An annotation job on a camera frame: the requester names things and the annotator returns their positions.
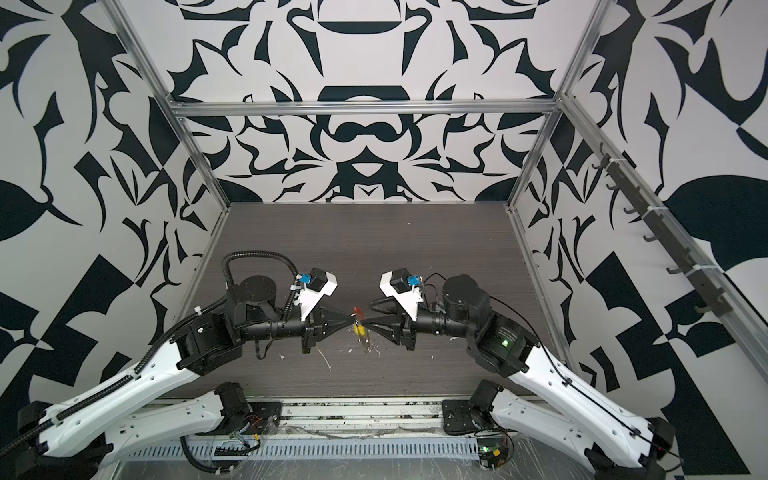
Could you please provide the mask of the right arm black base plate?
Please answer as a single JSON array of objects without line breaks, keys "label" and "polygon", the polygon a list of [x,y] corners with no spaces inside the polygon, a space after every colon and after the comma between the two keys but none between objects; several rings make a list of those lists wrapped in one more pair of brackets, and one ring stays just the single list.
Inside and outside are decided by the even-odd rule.
[{"label": "right arm black base plate", "polygon": [[445,399],[441,402],[441,409],[442,429],[447,435],[476,434],[493,428],[469,400]]}]

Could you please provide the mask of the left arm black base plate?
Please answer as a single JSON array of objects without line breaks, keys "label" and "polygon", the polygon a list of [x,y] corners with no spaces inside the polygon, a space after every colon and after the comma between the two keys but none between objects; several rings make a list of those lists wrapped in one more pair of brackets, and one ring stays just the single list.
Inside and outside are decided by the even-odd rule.
[{"label": "left arm black base plate", "polygon": [[282,407],[280,401],[256,401],[249,403],[251,414],[247,417],[248,435],[271,434],[282,423]]}]

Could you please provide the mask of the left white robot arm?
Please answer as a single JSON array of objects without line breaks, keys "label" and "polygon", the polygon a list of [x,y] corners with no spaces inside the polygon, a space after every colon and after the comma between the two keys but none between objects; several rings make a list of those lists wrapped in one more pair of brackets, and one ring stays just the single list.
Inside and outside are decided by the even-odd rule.
[{"label": "left white robot arm", "polygon": [[99,469],[153,443],[248,428],[253,415],[242,387],[225,382],[204,395],[149,412],[144,406],[239,359],[246,343],[298,338],[308,353],[354,317],[322,305],[336,288],[332,274],[300,274],[288,304],[255,275],[230,285],[212,305],[177,323],[135,365],[73,399],[33,402],[18,413],[19,436],[2,448],[16,479],[90,479]]}]

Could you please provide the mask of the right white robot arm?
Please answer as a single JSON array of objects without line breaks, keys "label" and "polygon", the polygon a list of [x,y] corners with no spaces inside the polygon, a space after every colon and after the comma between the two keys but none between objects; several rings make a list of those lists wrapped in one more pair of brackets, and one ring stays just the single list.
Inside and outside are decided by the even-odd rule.
[{"label": "right white robot arm", "polygon": [[540,407],[502,386],[482,382],[470,407],[500,430],[514,431],[568,455],[597,479],[663,479],[675,429],[660,417],[644,418],[608,399],[573,373],[537,335],[492,308],[492,298],[468,275],[448,278],[442,302],[430,308],[421,277],[401,268],[381,276],[391,314],[365,326],[396,345],[415,348],[418,334],[463,337],[485,370],[523,387]]}]

